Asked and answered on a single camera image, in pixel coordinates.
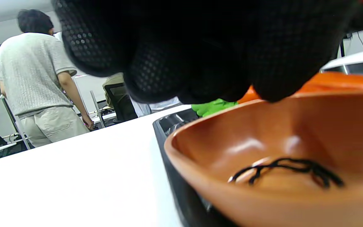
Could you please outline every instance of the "ceiling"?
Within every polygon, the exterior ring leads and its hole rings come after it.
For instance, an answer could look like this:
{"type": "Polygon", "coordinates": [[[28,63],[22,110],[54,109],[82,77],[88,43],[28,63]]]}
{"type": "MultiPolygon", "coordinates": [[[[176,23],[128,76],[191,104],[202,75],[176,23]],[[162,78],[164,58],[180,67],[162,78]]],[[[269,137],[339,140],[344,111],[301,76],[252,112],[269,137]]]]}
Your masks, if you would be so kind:
{"type": "Polygon", "coordinates": [[[53,10],[50,0],[0,0],[0,22],[15,19],[21,9],[53,10]]]}

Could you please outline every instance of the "khaki shorts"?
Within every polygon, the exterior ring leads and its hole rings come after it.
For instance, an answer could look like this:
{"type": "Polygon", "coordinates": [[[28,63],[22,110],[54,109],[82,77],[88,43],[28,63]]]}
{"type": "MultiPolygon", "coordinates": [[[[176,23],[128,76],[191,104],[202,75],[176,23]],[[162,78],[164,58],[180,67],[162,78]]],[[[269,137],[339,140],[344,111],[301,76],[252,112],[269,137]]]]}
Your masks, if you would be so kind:
{"type": "Polygon", "coordinates": [[[51,107],[21,122],[35,148],[89,132],[70,107],[51,107]]]}

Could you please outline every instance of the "orange object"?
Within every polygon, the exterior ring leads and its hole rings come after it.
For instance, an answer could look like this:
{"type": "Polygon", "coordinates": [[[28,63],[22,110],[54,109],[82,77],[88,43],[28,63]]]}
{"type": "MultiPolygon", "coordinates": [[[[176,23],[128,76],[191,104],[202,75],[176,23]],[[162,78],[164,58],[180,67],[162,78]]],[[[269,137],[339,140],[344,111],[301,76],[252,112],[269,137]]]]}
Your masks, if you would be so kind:
{"type": "Polygon", "coordinates": [[[183,178],[241,227],[363,227],[363,90],[248,102],[180,128],[164,147],[183,178]],[[346,185],[323,189],[283,168],[253,186],[228,183],[281,157],[316,161],[346,185]]]}
{"type": "MultiPolygon", "coordinates": [[[[339,72],[318,73],[296,94],[325,92],[329,90],[363,90],[363,76],[345,75],[339,72]]],[[[238,103],[249,102],[259,98],[253,87],[250,87],[246,95],[238,103]]]]}

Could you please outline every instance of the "pants pocket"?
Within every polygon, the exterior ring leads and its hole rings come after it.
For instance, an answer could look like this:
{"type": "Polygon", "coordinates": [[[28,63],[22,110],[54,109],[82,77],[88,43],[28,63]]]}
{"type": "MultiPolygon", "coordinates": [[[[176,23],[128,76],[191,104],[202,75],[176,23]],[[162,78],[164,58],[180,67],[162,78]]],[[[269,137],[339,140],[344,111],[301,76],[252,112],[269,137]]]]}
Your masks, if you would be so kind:
{"type": "Polygon", "coordinates": [[[39,119],[42,128],[51,134],[69,128],[71,121],[67,109],[72,110],[67,107],[52,107],[41,112],[39,119]]]}

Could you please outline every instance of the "green glove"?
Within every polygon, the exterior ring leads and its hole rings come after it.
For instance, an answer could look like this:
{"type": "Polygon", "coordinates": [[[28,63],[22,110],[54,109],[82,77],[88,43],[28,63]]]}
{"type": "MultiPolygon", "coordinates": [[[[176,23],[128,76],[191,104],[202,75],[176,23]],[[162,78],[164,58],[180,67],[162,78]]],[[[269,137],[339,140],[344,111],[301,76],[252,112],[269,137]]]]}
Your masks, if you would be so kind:
{"type": "Polygon", "coordinates": [[[198,116],[206,117],[221,110],[233,107],[237,104],[237,102],[226,102],[225,100],[217,99],[215,101],[204,104],[193,104],[191,105],[191,108],[193,109],[193,111],[197,112],[198,116]]]}

